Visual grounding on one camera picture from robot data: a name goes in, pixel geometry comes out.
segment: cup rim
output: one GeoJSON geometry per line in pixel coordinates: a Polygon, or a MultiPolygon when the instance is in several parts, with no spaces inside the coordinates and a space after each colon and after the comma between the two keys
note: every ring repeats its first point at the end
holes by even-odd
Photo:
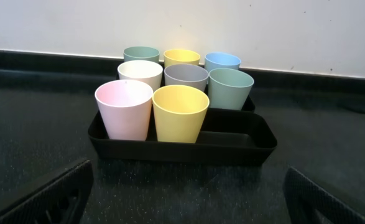
{"type": "Polygon", "coordinates": [[[254,85],[254,79],[249,74],[247,74],[246,72],[242,72],[242,71],[236,70],[236,69],[232,69],[232,68],[216,68],[216,69],[212,69],[209,74],[210,74],[210,79],[212,79],[214,82],[219,83],[219,84],[224,85],[224,86],[228,86],[228,87],[233,87],[233,88],[247,88],[247,87],[250,87],[250,86],[253,86],[254,85]],[[243,74],[247,75],[252,80],[252,83],[250,85],[247,85],[247,86],[232,86],[232,85],[227,85],[225,83],[221,83],[221,82],[215,80],[213,77],[211,77],[211,73],[214,72],[214,71],[217,71],[217,70],[230,70],[231,72],[233,71],[234,73],[240,73],[240,74],[243,73],[243,74]]]}
{"type": "Polygon", "coordinates": [[[156,62],[151,62],[151,61],[148,61],[148,60],[131,60],[131,61],[128,61],[128,62],[121,63],[118,66],[118,73],[121,74],[121,75],[124,75],[125,77],[128,77],[128,78],[140,78],[140,79],[142,79],[142,78],[153,78],[153,77],[156,77],[156,76],[161,75],[163,73],[163,67],[161,65],[159,65],[158,63],[156,63],[156,62]],[[132,76],[127,75],[126,73],[120,71],[120,68],[122,66],[125,66],[129,63],[131,63],[131,64],[133,64],[133,63],[147,63],[147,64],[151,64],[151,65],[155,64],[154,66],[159,69],[159,73],[154,72],[153,74],[143,76],[143,77],[132,77],[132,76]]]}
{"type": "Polygon", "coordinates": [[[100,102],[101,104],[103,104],[103,105],[105,105],[105,106],[109,106],[109,107],[112,107],[112,108],[132,108],[132,107],[135,107],[135,106],[143,105],[144,103],[146,103],[146,102],[148,102],[150,99],[152,99],[152,97],[153,97],[153,89],[152,89],[152,87],[150,87],[150,85],[148,85],[148,84],[146,84],[146,83],[144,83],[144,82],[138,81],[138,80],[114,80],[114,81],[110,81],[110,82],[107,82],[107,83],[104,83],[104,84],[100,85],[100,86],[99,86],[99,87],[95,90],[95,94],[94,94],[94,96],[95,96],[95,99],[96,99],[98,102],[100,102]],[[152,92],[152,94],[150,95],[150,97],[148,97],[148,99],[143,100],[141,103],[138,103],[138,104],[136,104],[136,105],[129,105],[129,106],[116,106],[116,105],[110,105],[110,104],[105,103],[105,102],[103,102],[102,100],[100,100],[100,99],[98,98],[98,96],[97,96],[97,92],[98,92],[98,90],[99,90],[101,87],[104,87],[105,85],[110,85],[110,84],[112,84],[112,83],[114,83],[114,82],[133,82],[133,83],[134,83],[134,82],[139,82],[139,83],[143,83],[145,87],[147,87],[147,88],[149,88],[149,89],[150,89],[150,91],[152,92]]]}
{"type": "Polygon", "coordinates": [[[203,112],[204,110],[207,110],[208,106],[210,105],[210,99],[208,98],[208,96],[206,95],[206,93],[203,93],[201,90],[196,89],[195,87],[186,86],[186,85],[168,85],[168,86],[160,87],[160,88],[158,88],[158,89],[157,89],[157,90],[153,93],[153,95],[152,95],[152,102],[153,102],[153,104],[154,104],[154,105],[156,105],[157,107],[159,107],[160,109],[162,109],[162,110],[164,110],[164,111],[166,111],[166,112],[173,113],[173,114],[179,114],[179,115],[190,115],[190,114],[197,114],[197,113],[201,113],[201,112],[203,112]],[[202,110],[200,110],[200,111],[196,111],[196,112],[192,112],[192,113],[178,113],[178,112],[174,112],[174,111],[167,110],[167,109],[165,109],[165,108],[161,107],[160,105],[158,105],[158,104],[156,103],[155,99],[154,99],[154,98],[155,98],[155,94],[156,94],[156,92],[157,92],[157,91],[159,91],[159,90],[162,90],[162,89],[164,89],[164,88],[173,88],[174,86],[182,86],[183,88],[192,88],[192,89],[194,89],[195,91],[200,92],[200,94],[203,94],[203,95],[205,95],[205,96],[206,96],[206,99],[207,99],[207,105],[206,105],[206,106],[205,106],[202,110]]]}
{"type": "Polygon", "coordinates": [[[217,65],[224,65],[224,66],[240,65],[240,64],[242,63],[242,60],[241,60],[238,56],[235,56],[235,55],[233,55],[233,54],[224,53],[224,52],[212,52],[212,53],[208,53],[208,54],[206,54],[206,56],[205,56],[205,60],[207,60],[207,61],[209,61],[209,62],[211,62],[211,63],[215,63],[215,64],[217,64],[217,65]],[[232,56],[232,57],[234,57],[234,58],[237,58],[237,59],[239,60],[239,63],[234,63],[234,64],[224,64],[224,63],[214,62],[214,61],[212,61],[212,60],[210,60],[210,59],[208,59],[208,58],[207,58],[207,56],[208,56],[208,55],[210,55],[210,54],[223,54],[223,55],[227,55],[227,56],[232,56]]]}
{"type": "Polygon", "coordinates": [[[136,48],[136,47],[144,47],[144,48],[148,48],[148,49],[156,50],[156,51],[157,51],[157,54],[156,54],[156,55],[153,55],[153,56],[150,56],[150,57],[156,57],[156,56],[159,56],[159,55],[160,55],[160,51],[159,51],[159,50],[157,50],[156,48],[153,48],[153,47],[147,47],[147,46],[132,46],[132,47],[128,47],[128,48],[124,49],[122,53],[123,53],[124,55],[127,55],[128,57],[133,57],[133,58],[141,58],[141,59],[144,59],[144,58],[150,58],[150,57],[136,57],[136,56],[132,56],[132,55],[126,54],[126,50],[127,50],[127,49],[136,48]]]}
{"type": "Polygon", "coordinates": [[[163,56],[164,56],[165,58],[168,58],[168,59],[174,60],[174,61],[176,61],[176,62],[195,62],[195,61],[197,61],[197,60],[200,60],[200,58],[201,58],[199,53],[194,52],[194,51],[192,51],[192,50],[187,50],[187,49],[169,49],[169,50],[166,50],[166,51],[163,53],[163,56]],[[199,56],[199,58],[197,58],[197,59],[195,59],[195,60],[178,60],[178,59],[174,59],[174,58],[169,57],[169,56],[167,56],[167,55],[166,55],[166,53],[167,53],[167,52],[170,52],[170,51],[172,51],[172,50],[183,50],[183,51],[191,52],[191,53],[196,54],[196,56],[199,56]]]}
{"type": "Polygon", "coordinates": [[[174,80],[176,80],[176,81],[186,82],[186,83],[196,83],[196,82],[202,82],[202,81],[204,81],[204,80],[208,79],[208,77],[210,76],[210,74],[208,73],[208,71],[207,71],[207,70],[205,70],[204,68],[202,68],[202,67],[200,67],[200,66],[198,66],[198,65],[191,65],[191,64],[175,64],[175,65],[170,65],[170,66],[168,66],[167,68],[165,68],[165,69],[164,69],[164,75],[166,75],[166,76],[168,76],[168,77],[170,77],[170,78],[172,78],[172,79],[174,79],[174,80]],[[202,70],[206,71],[206,73],[207,73],[207,77],[206,77],[206,78],[204,78],[204,79],[202,79],[202,80],[195,80],[195,81],[186,81],[186,80],[181,80],[181,79],[178,79],[178,78],[171,77],[169,74],[167,74],[166,69],[168,69],[168,68],[170,68],[170,67],[172,67],[172,66],[176,66],[176,65],[177,65],[177,66],[194,66],[194,67],[198,67],[198,68],[200,68],[200,69],[202,69],[202,70]]]}

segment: pink cup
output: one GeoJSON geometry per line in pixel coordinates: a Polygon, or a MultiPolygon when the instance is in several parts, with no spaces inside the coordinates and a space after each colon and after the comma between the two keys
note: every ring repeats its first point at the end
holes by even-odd
{"type": "Polygon", "coordinates": [[[95,91],[95,98],[110,139],[145,141],[153,89],[137,80],[116,80],[95,91]]]}

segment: yellow cup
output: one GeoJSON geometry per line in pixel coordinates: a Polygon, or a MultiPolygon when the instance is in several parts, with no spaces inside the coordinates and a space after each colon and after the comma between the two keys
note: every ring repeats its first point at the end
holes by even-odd
{"type": "Polygon", "coordinates": [[[169,85],[153,94],[158,141],[195,143],[210,100],[202,91],[169,85]]]}
{"type": "Polygon", "coordinates": [[[185,49],[172,49],[164,52],[164,67],[179,63],[199,65],[200,54],[185,49]]]}

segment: countertop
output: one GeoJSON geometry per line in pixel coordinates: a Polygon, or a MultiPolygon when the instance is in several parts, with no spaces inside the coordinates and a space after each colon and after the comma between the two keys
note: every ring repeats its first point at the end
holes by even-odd
{"type": "Polygon", "coordinates": [[[94,90],[112,79],[0,71],[0,195],[87,157],[95,182],[81,223],[290,223],[289,166],[365,203],[365,95],[254,86],[279,143],[262,167],[112,161],[87,135],[94,90]]]}

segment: plastic cup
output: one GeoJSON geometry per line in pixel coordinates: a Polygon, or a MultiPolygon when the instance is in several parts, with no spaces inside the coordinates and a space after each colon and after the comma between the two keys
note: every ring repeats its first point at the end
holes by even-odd
{"type": "Polygon", "coordinates": [[[197,65],[177,64],[164,69],[164,77],[165,85],[187,85],[204,91],[208,72],[197,65]]]}
{"type": "Polygon", "coordinates": [[[202,91],[169,85],[153,94],[157,140],[195,143],[210,103],[202,91]]]}
{"type": "Polygon", "coordinates": [[[136,80],[116,80],[101,85],[95,98],[110,139],[145,141],[153,89],[136,80]]]}
{"type": "Polygon", "coordinates": [[[164,52],[164,67],[170,65],[188,63],[191,65],[199,65],[200,54],[185,49],[172,49],[164,52]]]}
{"type": "Polygon", "coordinates": [[[216,68],[239,69],[241,60],[237,56],[215,52],[207,54],[205,57],[205,69],[210,72],[216,68]]]}
{"type": "Polygon", "coordinates": [[[162,81],[163,67],[155,62],[133,60],[120,64],[118,72],[121,80],[138,80],[156,91],[162,81]]]}
{"type": "Polygon", "coordinates": [[[124,61],[148,60],[158,63],[160,52],[152,47],[129,47],[124,49],[124,61]]]}
{"type": "Polygon", "coordinates": [[[208,84],[210,108],[241,110],[253,84],[254,79],[239,70],[212,70],[208,84]]]}

